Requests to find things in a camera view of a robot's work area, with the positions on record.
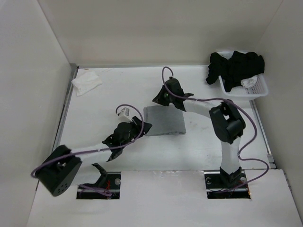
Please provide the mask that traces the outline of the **grey tank top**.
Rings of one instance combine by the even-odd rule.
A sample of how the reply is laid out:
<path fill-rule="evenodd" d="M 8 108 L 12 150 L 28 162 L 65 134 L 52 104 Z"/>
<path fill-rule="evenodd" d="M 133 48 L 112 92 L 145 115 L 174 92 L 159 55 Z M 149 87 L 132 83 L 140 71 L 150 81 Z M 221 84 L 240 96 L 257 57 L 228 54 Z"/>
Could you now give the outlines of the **grey tank top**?
<path fill-rule="evenodd" d="M 147 106 L 144 121 L 152 125 L 146 136 L 186 134 L 183 112 L 173 106 Z"/>

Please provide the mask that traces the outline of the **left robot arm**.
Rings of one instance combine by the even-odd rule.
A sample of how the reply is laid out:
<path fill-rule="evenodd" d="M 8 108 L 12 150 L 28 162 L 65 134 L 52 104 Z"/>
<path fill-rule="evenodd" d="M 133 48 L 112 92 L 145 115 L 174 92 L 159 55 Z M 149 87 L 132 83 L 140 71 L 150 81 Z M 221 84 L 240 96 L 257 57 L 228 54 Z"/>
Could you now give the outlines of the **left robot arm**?
<path fill-rule="evenodd" d="M 123 149 L 136 139 L 146 135 L 152 128 L 151 123 L 134 116 L 129 122 L 121 122 L 97 147 L 72 150 L 65 145 L 58 146 L 51 155 L 35 170 L 35 176 L 56 197 L 63 194 L 71 185 L 83 185 L 82 189 L 102 188 L 106 184 L 107 172 L 100 165 L 118 158 Z M 82 166 L 95 167 L 98 172 L 89 181 L 78 174 Z"/>

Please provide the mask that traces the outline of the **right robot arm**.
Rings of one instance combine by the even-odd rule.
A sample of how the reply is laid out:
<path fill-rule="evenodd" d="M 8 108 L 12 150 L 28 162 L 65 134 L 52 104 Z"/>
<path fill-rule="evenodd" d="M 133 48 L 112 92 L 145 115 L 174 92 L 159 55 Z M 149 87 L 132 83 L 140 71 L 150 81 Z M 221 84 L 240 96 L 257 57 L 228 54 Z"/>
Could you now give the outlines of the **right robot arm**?
<path fill-rule="evenodd" d="M 224 188 L 233 187 L 241 177 L 242 168 L 238 152 L 241 136 L 246 127 L 237 108 L 229 101 L 222 101 L 218 106 L 207 101 L 199 101 L 192 93 L 184 93 L 179 81 L 173 77 L 165 82 L 152 101 L 161 106 L 172 104 L 183 112 L 196 113 L 211 119 L 222 148 L 219 180 Z"/>

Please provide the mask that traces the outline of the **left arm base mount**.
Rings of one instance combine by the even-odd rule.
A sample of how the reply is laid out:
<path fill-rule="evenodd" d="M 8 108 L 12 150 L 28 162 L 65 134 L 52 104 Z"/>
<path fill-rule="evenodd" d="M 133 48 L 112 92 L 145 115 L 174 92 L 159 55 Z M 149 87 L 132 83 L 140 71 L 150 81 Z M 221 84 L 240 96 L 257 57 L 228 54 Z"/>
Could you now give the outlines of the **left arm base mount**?
<path fill-rule="evenodd" d="M 121 187 L 121 172 L 109 172 L 106 181 L 100 187 L 101 189 L 108 190 L 111 195 L 105 196 L 95 192 L 78 187 L 76 199 L 78 200 L 118 200 L 120 199 Z"/>

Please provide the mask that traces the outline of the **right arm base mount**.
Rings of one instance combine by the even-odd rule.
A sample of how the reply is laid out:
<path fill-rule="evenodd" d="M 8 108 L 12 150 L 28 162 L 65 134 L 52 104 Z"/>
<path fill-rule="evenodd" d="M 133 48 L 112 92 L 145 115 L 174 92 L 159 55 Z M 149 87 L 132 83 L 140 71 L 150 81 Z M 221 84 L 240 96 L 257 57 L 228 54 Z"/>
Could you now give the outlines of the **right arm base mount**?
<path fill-rule="evenodd" d="M 204 177 L 208 199 L 250 199 L 247 184 L 235 189 L 236 186 L 247 181 L 244 171 L 230 185 L 223 182 L 219 171 L 204 172 Z"/>

